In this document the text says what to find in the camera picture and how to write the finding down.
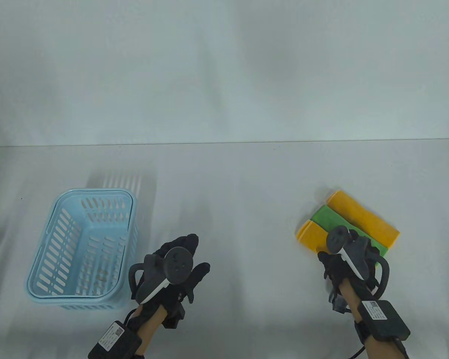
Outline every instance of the wrist strap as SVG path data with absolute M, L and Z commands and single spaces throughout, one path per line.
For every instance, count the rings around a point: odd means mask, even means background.
M 360 321 L 359 323 L 354 322 L 354 328 L 358 333 L 359 340 L 361 344 L 364 345 L 364 342 L 367 338 L 371 336 L 371 332 L 364 321 Z

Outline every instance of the wrist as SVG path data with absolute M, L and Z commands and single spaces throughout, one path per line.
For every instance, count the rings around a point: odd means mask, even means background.
M 354 291 L 348 278 L 345 278 L 343 282 L 339 285 L 339 290 L 341 291 L 342 297 L 348 304 L 349 309 L 351 309 L 351 313 L 353 314 L 356 323 L 361 322 L 363 318 L 361 317 L 358 311 L 358 306 L 361 303 L 361 298 L 359 298 L 356 292 Z

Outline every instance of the microfiber cloth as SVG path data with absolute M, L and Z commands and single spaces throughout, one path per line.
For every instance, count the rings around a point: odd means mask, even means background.
M 387 253 L 387 247 L 383 246 L 381 243 L 376 241 L 374 238 L 372 238 L 370 235 L 366 234 L 365 232 L 361 231 L 356 226 L 351 225 L 349 222 L 347 222 L 343 217 L 341 217 L 339 214 L 334 212 L 331 208 L 329 208 L 327 205 L 322 206 L 312 217 L 311 220 L 318 224 L 322 229 L 324 229 L 326 232 L 331 231 L 332 229 L 336 228 L 339 225 L 344 225 L 348 229 L 354 229 L 360 236 L 366 236 L 370 238 L 371 245 L 373 247 L 376 247 L 379 250 L 379 253 L 383 257 Z
M 359 227 L 387 248 L 391 248 L 400 234 L 397 229 L 387 224 L 374 213 L 364 209 L 342 190 L 335 192 L 329 197 L 327 205 L 351 225 Z
M 296 239 L 302 245 L 316 253 L 324 251 L 329 253 L 326 247 L 327 232 L 315 222 L 308 220 L 296 234 Z

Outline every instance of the white backdrop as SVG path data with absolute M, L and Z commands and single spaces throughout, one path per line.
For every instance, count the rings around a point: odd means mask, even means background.
M 449 137 L 449 0 L 0 1 L 0 145 Z

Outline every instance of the gloved hand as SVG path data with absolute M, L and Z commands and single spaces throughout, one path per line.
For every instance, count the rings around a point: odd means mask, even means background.
M 351 238 L 356 240 L 359 237 L 359 234 L 353 229 L 349 230 L 351 234 Z M 379 254 L 379 250 L 373 246 L 368 244 L 367 250 L 372 251 L 373 253 Z M 345 260 L 341 258 L 340 254 L 328 254 L 326 252 L 319 252 L 317 254 L 319 261 L 324 265 L 324 278 L 330 278 L 333 287 L 336 293 L 341 294 L 339 291 L 339 285 L 343 282 L 345 278 L 348 278 L 353 287 L 357 287 L 358 291 L 361 294 L 363 293 L 363 289 L 367 292 L 372 291 L 376 285 L 378 284 L 375 274 L 376 274 L 376 261 L 366 259 L 366 264 L 369 268 L 369 278 L 366 281 L 359 279 L 356 274 L 354 274 L 351 267 L 346 263 Z
M 194 256 L 198 246 L 198 236 L 196 234 L 189 234 L 187 236 L 179 237 L 174 241 L 163 244 L 163 246 L 161 246 L 161 248 L 154 254 L 164 258 L 166 253 L 168 253 L 171 248 L 178 246 L 186 248 L 192 256 Z M 148 302 L 142 304 L 141 312 L 138 316 L 130 318 L 128 321 L 125 320 L 125 324 L 131 330 L 136 332 L 143 323 L 147 322 L 153 316 L 159 306 L 163 306 L 168 313 L 168 316 L 162 323 L 163 326 L 165 328 L 176 328 L 178 322 L 184 318 L 184 310 L 181 302 L 185 297 L 188 297 L 190 303 L 193 303 L 193 290 L 209 271 L 209 263 L 200 263 L 192 270 L 190 276 L 187 280 L 185 280 L 185 282 L 178 285 L 170 284 L 168 287 L 161 289 L 161 291 Z M 143 283 L 145 276 L 146 273 L 144 272 L 138 282 L 138 288 Z

